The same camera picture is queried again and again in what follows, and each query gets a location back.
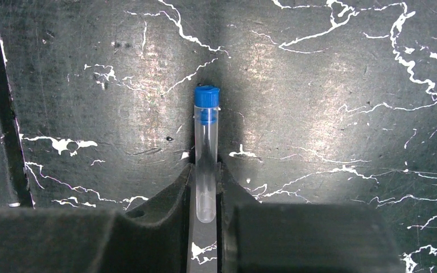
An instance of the test tube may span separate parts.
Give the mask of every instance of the test tube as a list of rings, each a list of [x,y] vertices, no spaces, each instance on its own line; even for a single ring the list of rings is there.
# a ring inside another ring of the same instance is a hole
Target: test tube
[[[196,214],[202,223],[215,218],[215,168],[219,132],[220,89],[195,88],[195,187]]]

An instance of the clear plastic tube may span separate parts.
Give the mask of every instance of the clear plastic tube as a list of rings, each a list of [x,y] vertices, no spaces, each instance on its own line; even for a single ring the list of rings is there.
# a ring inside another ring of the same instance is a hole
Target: clear plastic tube
[[[219,108],[195,106],[195,198],[197,218],[202,223],[212,222],[216,215],[218,129]]]

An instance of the marbled surface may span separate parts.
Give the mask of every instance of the marbled surface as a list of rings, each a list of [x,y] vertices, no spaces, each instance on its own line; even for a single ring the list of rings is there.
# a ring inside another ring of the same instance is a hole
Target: marbled surface
[[[437,272],[437,1],[0,0],[0,31],[35,207],[159,192],[214,84],[219,153],[259,201],[365,202],[405,272]]]

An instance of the blue cap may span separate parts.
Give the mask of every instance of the blue cap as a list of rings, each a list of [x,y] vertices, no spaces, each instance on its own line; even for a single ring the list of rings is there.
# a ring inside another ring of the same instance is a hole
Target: blue cap
[[[212,108],[219,105],[220,88],[212,85],[198,86],[195,88],[195,106]]]

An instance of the plastic test tube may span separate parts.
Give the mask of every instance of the plastic test tube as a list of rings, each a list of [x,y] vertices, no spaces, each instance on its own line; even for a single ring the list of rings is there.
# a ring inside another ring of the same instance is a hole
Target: plastic test tube
[[[195,187],[196,214],[202,223],[215,218],[215,167],[219,131],[220,89],[195,88]]]

